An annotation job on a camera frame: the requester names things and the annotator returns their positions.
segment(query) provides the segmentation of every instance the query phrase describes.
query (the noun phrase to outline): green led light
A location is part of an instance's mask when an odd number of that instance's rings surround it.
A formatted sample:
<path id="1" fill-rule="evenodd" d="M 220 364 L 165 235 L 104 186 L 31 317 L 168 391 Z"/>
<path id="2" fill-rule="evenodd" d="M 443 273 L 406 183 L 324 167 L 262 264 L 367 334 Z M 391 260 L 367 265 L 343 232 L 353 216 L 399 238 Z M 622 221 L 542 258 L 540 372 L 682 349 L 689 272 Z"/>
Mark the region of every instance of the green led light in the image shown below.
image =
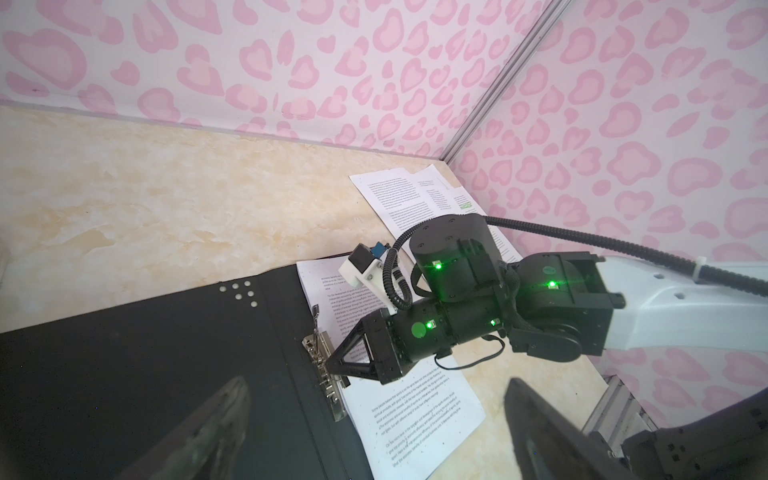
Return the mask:
<path id="1" fill-rule="evenodd" d="M 424 327 L 423 323 L 416 322 L 413 325 L 411 325 L 411 333 L 417 339 L 422 339 L 424 338 L 424 335 L 427 334 L 427 329 Z"/>

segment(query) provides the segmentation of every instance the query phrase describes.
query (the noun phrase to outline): cable tie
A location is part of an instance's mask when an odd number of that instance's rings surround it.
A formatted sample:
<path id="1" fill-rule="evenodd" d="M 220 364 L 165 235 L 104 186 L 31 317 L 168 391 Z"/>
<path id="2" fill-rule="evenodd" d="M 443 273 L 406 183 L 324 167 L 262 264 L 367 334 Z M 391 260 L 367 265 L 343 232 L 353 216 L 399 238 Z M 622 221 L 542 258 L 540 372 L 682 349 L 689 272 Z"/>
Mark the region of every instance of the cable tie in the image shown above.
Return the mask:
<path id="1" fill-rule="evenodd" d="M 696 266 L 694 267 L 693 279 L 694 283 L 699 283 L 699 273 L 701 273 L 701 267 L 707 264 L 706 257 L 697 257 Z"/>

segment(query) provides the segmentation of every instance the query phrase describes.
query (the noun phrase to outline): paper sheet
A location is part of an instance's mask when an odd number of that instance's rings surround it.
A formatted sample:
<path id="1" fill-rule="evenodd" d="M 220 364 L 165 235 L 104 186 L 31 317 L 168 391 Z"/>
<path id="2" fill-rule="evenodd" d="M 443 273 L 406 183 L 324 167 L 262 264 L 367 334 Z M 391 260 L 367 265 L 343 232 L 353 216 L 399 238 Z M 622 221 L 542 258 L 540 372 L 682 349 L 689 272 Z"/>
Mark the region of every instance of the paper sheet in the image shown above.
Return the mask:
<path id="1" fill-rule="evenodd" d="M 349 178 L 395 238 L 413 225 L 440 215 L 435 202 L 411 182 L 411 174 L 405 168 L 350 175 Z M 402 249 L 414 260 L 408 243 Z"/>
<path id="2" fill-rule="evenodd" d="M 412 225 L 440 215 L 486 215 L 464 187 L 451 187 L 434 165 L 415 174 L 405 168 L 393 168 L 349 178 L 395 238 Z M 410 212 L 409 217 L 404 217 L 402 211 Z M 498 227 L 489 227 L 489 230 L 502 260 L 507 263 L 522 260 Z M 408 242 L 402 249 L 415 261 Z"/>
<path id="3" fill-rule="evenodd" d="M 308 304 L 320 307 L 318 327 L 328 332 L 334 346 L 357 320 L 383 306 L 366 288 L 353 289 L 339 275 L 345 259 L 296 264 Z M 364 348 L 357 359 L 350 359 L 356 352 L 347 359 L 367 361 Z M 456 366 L 452 356 L 440 362 Z M 351 385 L 342 391 L 343 400 L 374 478 L 424 480 L 485 418 L 464 375 L 438 368 L 432 358 L 384 386 L 372 380 L 349 381 Z"/>

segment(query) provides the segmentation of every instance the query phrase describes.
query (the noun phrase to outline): beige table surface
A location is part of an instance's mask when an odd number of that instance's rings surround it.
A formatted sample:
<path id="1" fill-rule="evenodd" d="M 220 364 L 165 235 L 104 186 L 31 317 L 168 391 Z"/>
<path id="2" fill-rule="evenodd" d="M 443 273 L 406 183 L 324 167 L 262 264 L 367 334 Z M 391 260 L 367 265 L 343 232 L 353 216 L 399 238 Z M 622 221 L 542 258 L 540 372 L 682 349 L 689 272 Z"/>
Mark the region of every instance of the beige table surface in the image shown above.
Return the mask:
<path id="1" fill-rule="evenodd" d="M 430 164 L 458 186 L 438 161 L 0 106 L 0 332 L 391 242 L 348 176 Z M 578 427 L 606 388 L 585 357 L 505 352 L 465 375 L 487 416 L 431 478 L 520 478 L 511 377 Z"/>

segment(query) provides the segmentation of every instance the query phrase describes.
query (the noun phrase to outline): pink leopard print wall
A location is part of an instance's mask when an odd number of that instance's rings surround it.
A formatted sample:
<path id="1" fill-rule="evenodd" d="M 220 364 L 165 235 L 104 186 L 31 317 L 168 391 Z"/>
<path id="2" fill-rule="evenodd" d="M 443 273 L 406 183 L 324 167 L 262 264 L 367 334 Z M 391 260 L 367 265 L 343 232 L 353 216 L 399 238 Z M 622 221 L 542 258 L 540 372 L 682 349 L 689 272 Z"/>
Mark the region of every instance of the pink leopard print wall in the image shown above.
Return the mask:
<path id="1" fill-rule="evenodd" d="M 539 0 L 0 0 L 0 100 L 438 157 Z"/>
<path id="2" fill-rule="evenodd" d="M 453 170 L 491 215 L 688 258 L 765 260 L 767 52 L 763 0 L 575 2 Z M 584 249 L 529 233 L 513 243 Z M 764 353 L 653 348 L 594 361 L 660 425 L 768 386 Z"/>

